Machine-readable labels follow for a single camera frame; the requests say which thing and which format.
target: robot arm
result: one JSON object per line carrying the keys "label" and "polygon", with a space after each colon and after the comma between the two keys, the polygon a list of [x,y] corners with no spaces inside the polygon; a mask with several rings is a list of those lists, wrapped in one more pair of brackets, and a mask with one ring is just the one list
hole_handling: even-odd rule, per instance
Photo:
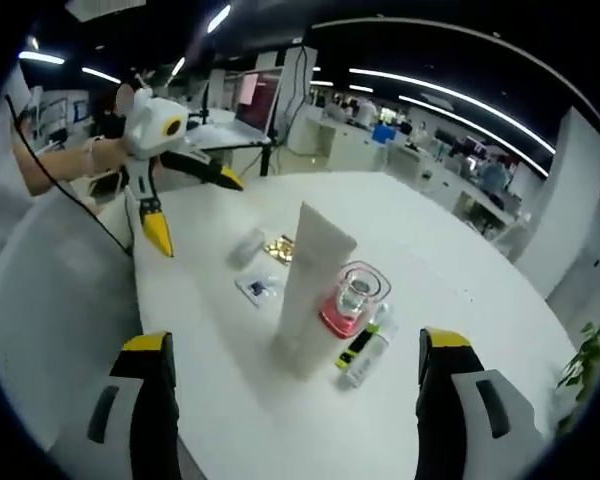
{"label": "robot arm", "polygon": [[171,100],[153,98],[151,89],[134,95],[124,137],[131,156],[127,163],[129,186],[140,202],[140,219],[147,238],[168,257],[173,256],[169,227],[153,185],[151,159],[161,155],[166,168],[178,170],[225,188],[242,190],[231,170],[211,161],[188,145],[185,134],[189,110]]}

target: black cable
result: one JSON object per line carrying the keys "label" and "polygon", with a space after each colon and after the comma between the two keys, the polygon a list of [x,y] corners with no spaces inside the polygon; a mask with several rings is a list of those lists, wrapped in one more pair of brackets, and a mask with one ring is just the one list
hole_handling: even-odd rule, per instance
{"label": "black cable", "polygon": [[[296,118],[298,117],[298,114],[300,113],[300,109],[304,106],[304,101],[307,98],[307,64],[309,63],[309,56],[307,55],[307,50],[305,48],[304,45],[301,45],[302,48],[302,55],[304,56],[304,66],[303,66],[303,71],[302,71],[302,98],[300,99],[300,104],[298,105],[298,108],[296,108],[295,113],[293,114],[293,117],[291,117],[291,123],[289,124],[289,128],[287,129],[287,131],[285,132],[285,136],[284,139],[278,143],[278,145],[275,147],[275,150],[278,150],[278,154],[277,154],[277,160],[278,160],[278,170],[282,171],[282,166],[280,165],[280,147],[282,147],[286,141],[289,139],[289,135],[291,135],[291,129],[293,128],[293,124],[296,121]],[[295,77],[294,77],[294,82],[293,82],[293,87],[294,87],[294,94],[293,97],[291,97],[291,101],[289,102],[289,105],[287,106],[287,110],[289,110],[289,108],[291,108],[291,105],[293,104],[293,101],[295,100],[296,97],[296,93],[295,93],[295,86],[296,86],[296,78],[298,76],[298,63],[300,63],[300,55],[298,55],[298,58],[296,60],[296,68],[295,68]]]}
{"label": "black cable", "polygon": [[18,133],[18,136],[20,137],[20,140],[22,140],[22,143],[24,144],[24,146],[27,148],[29,155],[31,155],[34,162],[36,162],[36,165],[38,165],[38,167],[40,167],[40,170],[42,170],[42,173],[44,173],[44,175],[49,179],[49,181],[52,183],[52,185],[57,187],[73,203],[79,205],[80,208],[82,208],[85,212],[87,212],[87,214],[91,218],[93,218],[96,222],[98,222],[98,225],[100,225],[100,227],[102,227],[102,229],[107,233],[107,235],[109,235],[111,237],[111,239],[118,244],[118,246],[124,252],[124,254],[127,255],[128,257],[131,257],[131,253],[124,247],[124,245],[122,245],[120,243],[120,241],[109,230],[107,230],[107,227],[105,227],[102,224],[102,222],[100,222],[100,220],[98,220],[98,217],[91,210],[89,210],[89,207],[87,207],[84,203],[82,203],[80,200],[78,200],[73,195],[71,195],[69,192],[67,192],[64,189],[64,187],[62,185],[60,185],[60,183],[55,178],[53,178],[53,176],[49,173],[49,171],[45,168],[45,166],[42,165],[42,163],[40,162],[40,159],[38,158],[38,156],[35,154],[35,152],[31,148],[31,146],[27,142],[27,139],[25,138],[24,134],[22,133],[22,130],[20,130],[19,125],[17,125],[17,123],[16,123],[18,116],[16,115],[16,110],[13,107],[13,101],[11,100],[11,97],[9,95],[5,95],[5,99],[7,100],[7,104],[9,105],[9,110],[11,111],[11,117],[13,118],[14,127],[16,129],[16,132]]}
{"label": "black cable", "polygon": [[127,217],[127,225],[129,225],[129,233],[131,233],[131,249],[129,254],[133,256],[133,245],[136,243],[135,234],[133,233],[133,225],[131,224],[131,216],[129,215],[129,210],[127,209],[127,196],[124,195],[124,214]]}
{"label": "black cable", "polygon": [[[276,150],[278,150],[277,152],[277,159],[278,159],[278,171],[282,171],[281,165],[280,165],[280,147],[284,145],[284,143],[288,140],[289,135],[291,133],[291,128],[293,127],[293,124],[296,121],[296,118],[298,117],[298,114],[300,113],[300,109],[303,107],[304,105],[304,100],[307,97],[307,64],[309,63],[309,56],[307,55],[307,50],[305,48],[304,45],[301,45],[302,48],[302,55],[304,56],[304,70],[302,73],[302,89],[303,89],[303,95],[302,98],[300,100],[300,104],[298,105],[298,108],[296,108],[295,113],[293,114],[293,117],[291,117],[291,123],[289,124],[289,128],[287,128],[287,131],[285,132],[285,136],[284,139],[281,142],[277,142],[277,145],[274,146],[273,150],[271,150],[271,157],[273,158],[273,154]],[[291,108],[291,105],[293,105],[293,101],[296,98],[296,94],[297,94],[297,88],[296,88],[296,78],[298,77],[298,65],[300,64],[300,55],[298,55],[298,58],[296,58],[296,65],[295,65],[295,69],[294,69],[294,78],[293,78],[293,95],[291,96],[291,100],[289,100],[289,103],[287,104],[287,108],[284,111],[284,119],[285,119],[285,123],[287,121],[287,112],[289,111],[289,109]],[[260,152],[260,154],[255,158],[255,160],[253,160],[248,166],[247,168],[244,169],[244,171],[240,174],[240,178],[242,178],[260,159],[260,157],[262,156],[262,152]]]}

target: partition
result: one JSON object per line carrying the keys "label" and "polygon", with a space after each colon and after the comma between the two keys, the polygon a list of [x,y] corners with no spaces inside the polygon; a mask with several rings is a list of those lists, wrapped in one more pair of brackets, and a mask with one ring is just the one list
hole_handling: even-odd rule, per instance
{"label": "partition", "polygon": [[600,198],[600,134],[575,109],[560,124],[556,154],[515,262],[547,298],[584,245]]}

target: white sleeve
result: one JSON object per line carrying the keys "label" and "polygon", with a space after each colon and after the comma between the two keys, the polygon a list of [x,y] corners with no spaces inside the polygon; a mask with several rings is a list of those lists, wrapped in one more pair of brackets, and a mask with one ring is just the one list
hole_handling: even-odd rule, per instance
{"label": "white sleeve", "polygon": [[27,82],[25,82],[24,75],[20,69],[20,64],[17,64],[9,74],[3,91],[11,97],[13,108],[15,109],[16,114],[20,115],[27,106],[27,103],[29,103],[29,98],[31,97],[29,87],[27,87]]}

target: robot eye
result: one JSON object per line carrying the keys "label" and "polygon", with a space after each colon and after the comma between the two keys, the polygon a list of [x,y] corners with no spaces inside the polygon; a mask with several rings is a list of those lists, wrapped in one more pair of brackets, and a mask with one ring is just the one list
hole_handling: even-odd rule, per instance
{"label": "robot eye", "polygon": [[164,124],[164,135],[167,137],[175,135],[178,132],[178,130],[180,130],[180,125],[182,125],[182,122],[179,118],[174,118],[167,121],[167,123]]}

